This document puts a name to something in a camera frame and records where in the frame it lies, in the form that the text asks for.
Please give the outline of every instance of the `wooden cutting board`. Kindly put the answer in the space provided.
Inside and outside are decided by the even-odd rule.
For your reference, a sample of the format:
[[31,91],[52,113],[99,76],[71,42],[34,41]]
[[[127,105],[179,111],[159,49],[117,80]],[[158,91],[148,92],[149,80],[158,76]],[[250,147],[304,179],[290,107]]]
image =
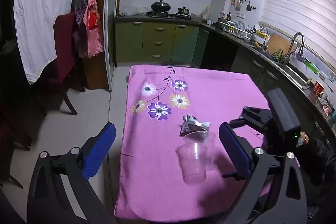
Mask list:
[[[287,54],[289,46],[291,45],[291,42],[285,38],[282,38],[281,36],[277,34],[272,34],[271,38],[268,40],[268,48],[267,51],[270,54],[274,54],[275,52],[278,52],[279,49],[283,50],[283,55]],[[295,43],[292,46],[292,51],[296,48]]]

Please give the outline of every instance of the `pot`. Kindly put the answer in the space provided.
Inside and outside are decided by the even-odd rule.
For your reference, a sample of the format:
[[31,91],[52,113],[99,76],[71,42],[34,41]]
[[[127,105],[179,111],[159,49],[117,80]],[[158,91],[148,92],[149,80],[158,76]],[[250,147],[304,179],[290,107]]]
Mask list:
[[160,0],[160,2],[154,2],[151,5],[151,8],[154,12],[167,12],[170,10],[170,6],[168,3],[163,2],[162,0]]
[[185,6],[183,6],[183,8],[178,8],[178,13],[180,15],[188,15],[189,14],[189,9],[186,9]]

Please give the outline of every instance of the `window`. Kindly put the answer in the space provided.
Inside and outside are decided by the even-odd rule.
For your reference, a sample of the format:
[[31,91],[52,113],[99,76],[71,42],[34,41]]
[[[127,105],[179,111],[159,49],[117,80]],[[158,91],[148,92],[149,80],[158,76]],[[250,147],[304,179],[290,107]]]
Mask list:
[[290,35],[302,32],[305,45],[336,68],[336,0],[264,0],[261,21]]

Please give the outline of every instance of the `pink tablecloth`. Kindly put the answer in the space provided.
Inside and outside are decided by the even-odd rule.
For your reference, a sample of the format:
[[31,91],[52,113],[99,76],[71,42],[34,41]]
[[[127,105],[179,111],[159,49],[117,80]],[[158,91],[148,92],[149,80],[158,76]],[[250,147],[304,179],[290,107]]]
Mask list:
[[[227,211],[245,182],[221,177],[235,168],[218,138],[218,129],[222,122],[236,119],[243,106],[268,108],[265,97],[248,75],[132,66],[115,215],[168,222]],[[216,168],[207,172],[205,182],[193,186],[184,183],[175,152],[184,144],[179,133],[182,115],[186,114],[201,122],[211,121],[210,130],[217,135]],[[235,132],[253,147],[263,142],[263,136],[256,136],[257,132],[248,126]]]

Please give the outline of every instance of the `clear plastic cup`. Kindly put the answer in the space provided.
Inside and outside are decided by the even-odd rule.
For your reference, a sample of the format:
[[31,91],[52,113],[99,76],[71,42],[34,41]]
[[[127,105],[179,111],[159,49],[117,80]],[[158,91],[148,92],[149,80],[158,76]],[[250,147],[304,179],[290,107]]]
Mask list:
[[201,143],[186,143],[176,153],[182,170],[183,180],[192,185],[206,179],[206,156],[208,149]]
[[191,132],[183,137],[185,144],[202,144],[207,148],[205,155],[205,168],[206,170],[213,170],[213,158],[215,153],[215,138],[216,134],[211,131],[196,131]]

